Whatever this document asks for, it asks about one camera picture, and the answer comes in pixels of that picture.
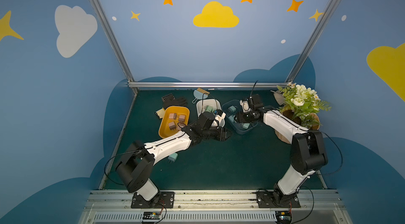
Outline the green plug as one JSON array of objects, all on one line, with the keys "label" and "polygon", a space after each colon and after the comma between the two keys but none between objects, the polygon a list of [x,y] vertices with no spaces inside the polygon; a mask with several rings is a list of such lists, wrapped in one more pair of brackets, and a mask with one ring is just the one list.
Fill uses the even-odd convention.
[{"label": "green plug", "polygon": [[214,108],[212,106],[206,106],[205,111],[212,113]]}]

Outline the pink plug cluster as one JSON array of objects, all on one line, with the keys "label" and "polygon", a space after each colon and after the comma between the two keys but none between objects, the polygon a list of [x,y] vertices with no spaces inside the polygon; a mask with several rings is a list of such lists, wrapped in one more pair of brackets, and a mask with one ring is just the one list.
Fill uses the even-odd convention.
[{"label": "pink plug cluster", "polygon": [[177,129],[177,125],[174,121],[172,121],[168,124],[168,128],[169,128],[169,130],[175,130],[175,129]]}]

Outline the blue plug cluster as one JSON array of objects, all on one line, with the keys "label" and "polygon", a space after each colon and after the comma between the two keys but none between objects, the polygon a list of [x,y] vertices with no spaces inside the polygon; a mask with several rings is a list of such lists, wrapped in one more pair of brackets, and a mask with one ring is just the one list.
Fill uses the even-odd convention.
[{"label": "blue plug cluster", "polygon": [[168,156],[169,162],[175,162],[177,160],[177,158],[178,158],[178,153],[173,153]]}]

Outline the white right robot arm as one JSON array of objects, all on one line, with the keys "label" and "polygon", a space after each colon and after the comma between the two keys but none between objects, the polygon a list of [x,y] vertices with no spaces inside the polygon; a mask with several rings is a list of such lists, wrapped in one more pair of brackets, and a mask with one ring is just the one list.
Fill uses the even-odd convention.
[{"label": "white right robot arm", "polygon": [[258,94],[240,101],[242,111],[235,116],[239,123],[261,121],[280,133],[291,144],[290,166],[274,187],[273,195],[291,197],[316,171],[328,163],[322,133],[301,127],[277,110],[263,106]]}]

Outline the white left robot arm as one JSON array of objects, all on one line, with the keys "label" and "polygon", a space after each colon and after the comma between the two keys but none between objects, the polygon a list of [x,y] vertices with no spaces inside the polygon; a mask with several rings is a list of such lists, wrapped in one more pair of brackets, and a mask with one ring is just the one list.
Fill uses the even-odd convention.
[{"label": "white left robot arm", "polygon": [[159,189],[150,176],[155,164],[162,159],[200,144],[204,139],[226,141],[232,134],[220,125],[226,113],[205,111],[189,125],[182,123],[174,135],[148,143],[133,142],[115,167],[115,172],[129,193],[142,196],[148,202],[157,201]]}]

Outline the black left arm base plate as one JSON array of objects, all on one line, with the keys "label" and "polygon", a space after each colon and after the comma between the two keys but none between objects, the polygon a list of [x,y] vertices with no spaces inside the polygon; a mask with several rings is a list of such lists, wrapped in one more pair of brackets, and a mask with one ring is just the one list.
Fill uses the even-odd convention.
[{"label": "black left arm base plate", "polygon": [[140,194],[135,193],[132,198],[131,209],[151,209],[161,206],[172,209],[174,207],[174,199],[175,193],[173,191],[158,191],[151,200],[146,200]]}]

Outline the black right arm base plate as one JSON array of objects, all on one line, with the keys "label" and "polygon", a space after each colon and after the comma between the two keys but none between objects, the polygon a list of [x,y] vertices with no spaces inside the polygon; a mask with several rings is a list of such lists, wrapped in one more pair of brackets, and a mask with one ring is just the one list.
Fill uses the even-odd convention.
[{"label": "black right arm base plate", "polygon": [[301,208],[296,193],[284,195],[279,191],[259,190],[256,200],[259,208]]}]

